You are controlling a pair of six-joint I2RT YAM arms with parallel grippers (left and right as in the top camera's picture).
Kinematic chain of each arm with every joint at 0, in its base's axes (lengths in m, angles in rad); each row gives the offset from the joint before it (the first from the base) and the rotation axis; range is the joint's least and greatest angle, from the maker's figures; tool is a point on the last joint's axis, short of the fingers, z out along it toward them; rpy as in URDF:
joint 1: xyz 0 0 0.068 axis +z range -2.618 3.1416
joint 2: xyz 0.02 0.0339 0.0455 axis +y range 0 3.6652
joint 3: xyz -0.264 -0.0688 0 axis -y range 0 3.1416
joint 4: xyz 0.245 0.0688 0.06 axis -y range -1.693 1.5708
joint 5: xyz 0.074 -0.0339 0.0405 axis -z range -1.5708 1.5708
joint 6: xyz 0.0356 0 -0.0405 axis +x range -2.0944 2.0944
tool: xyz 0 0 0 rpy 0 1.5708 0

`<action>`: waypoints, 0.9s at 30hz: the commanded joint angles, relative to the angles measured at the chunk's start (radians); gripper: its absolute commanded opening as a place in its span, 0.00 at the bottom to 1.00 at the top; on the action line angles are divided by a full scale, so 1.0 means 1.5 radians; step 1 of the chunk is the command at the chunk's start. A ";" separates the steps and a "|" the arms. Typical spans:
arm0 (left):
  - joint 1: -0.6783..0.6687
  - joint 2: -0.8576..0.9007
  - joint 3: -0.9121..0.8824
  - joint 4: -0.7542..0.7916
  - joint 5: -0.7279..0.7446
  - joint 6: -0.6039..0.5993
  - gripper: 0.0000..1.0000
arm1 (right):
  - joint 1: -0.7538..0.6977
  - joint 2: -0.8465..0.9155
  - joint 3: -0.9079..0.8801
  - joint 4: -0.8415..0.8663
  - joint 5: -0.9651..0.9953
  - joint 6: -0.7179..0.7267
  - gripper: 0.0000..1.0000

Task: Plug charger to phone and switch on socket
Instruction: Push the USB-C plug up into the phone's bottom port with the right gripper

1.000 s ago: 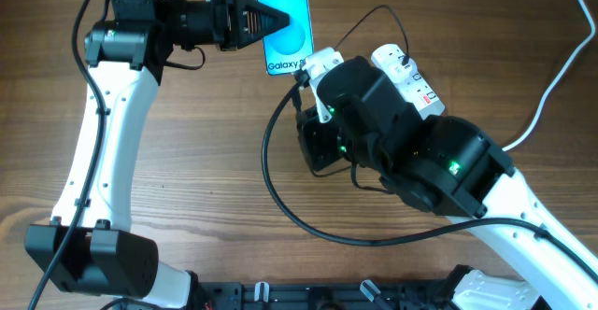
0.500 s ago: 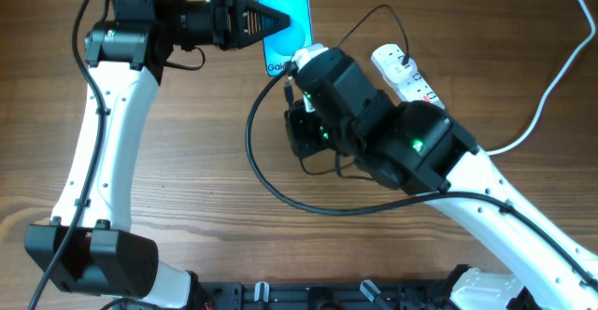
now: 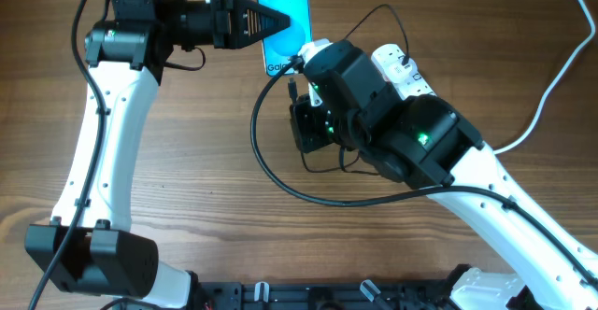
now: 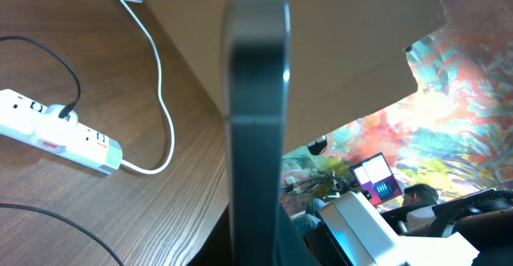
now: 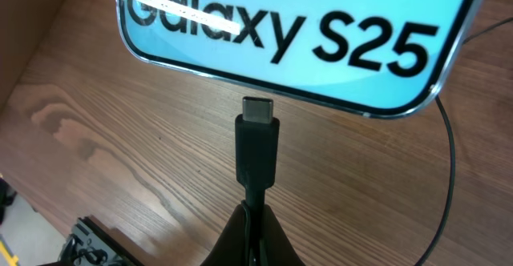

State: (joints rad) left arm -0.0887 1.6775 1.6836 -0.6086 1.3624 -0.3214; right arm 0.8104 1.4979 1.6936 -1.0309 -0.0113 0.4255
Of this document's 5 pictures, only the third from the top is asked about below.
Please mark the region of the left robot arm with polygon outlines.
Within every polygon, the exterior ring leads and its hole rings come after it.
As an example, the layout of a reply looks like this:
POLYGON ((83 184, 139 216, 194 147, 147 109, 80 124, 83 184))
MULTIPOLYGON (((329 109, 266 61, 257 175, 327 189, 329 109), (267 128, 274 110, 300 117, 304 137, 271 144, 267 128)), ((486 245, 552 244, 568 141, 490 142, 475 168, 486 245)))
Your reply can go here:
POLYGON ((67 182, 50 222, 25 235, 40 287, 141 308, 212 307, 195 273, 164 263, 153 240, 131 231, 143 127, 174 47, 242 49, 290 24, 252 0, 106 0, 101 20, 71 40, 88 94, 67 182))

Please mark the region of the smartphone with cyan screen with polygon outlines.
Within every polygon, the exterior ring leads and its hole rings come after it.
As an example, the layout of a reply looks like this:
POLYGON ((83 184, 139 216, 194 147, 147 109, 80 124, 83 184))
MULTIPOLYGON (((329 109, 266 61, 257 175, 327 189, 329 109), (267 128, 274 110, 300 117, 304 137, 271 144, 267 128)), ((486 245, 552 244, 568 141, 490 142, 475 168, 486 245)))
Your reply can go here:
POLYGON ((312 41, 310 4, 309 0, 257 0, 257 2, 277 12, 275 22, 264 20, 267 25, 275 25, 276 30, 274 34, 263 40, 264 71, 272 77, 300 51, 304 44, 312 41))

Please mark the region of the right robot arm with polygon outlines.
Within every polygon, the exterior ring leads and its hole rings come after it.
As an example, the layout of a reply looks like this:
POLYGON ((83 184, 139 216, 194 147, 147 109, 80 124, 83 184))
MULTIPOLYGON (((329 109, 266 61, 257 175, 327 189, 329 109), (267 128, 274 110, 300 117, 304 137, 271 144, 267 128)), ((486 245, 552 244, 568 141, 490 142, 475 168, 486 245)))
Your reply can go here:
POLYGON ((405 50, 386 44, 369 54, 321 39, 298 55, 315 118, 300 132, 357 150, 383 177, 443 205, 508 263, 540 307, 596 307, 596 254, 515 181, 405 50))

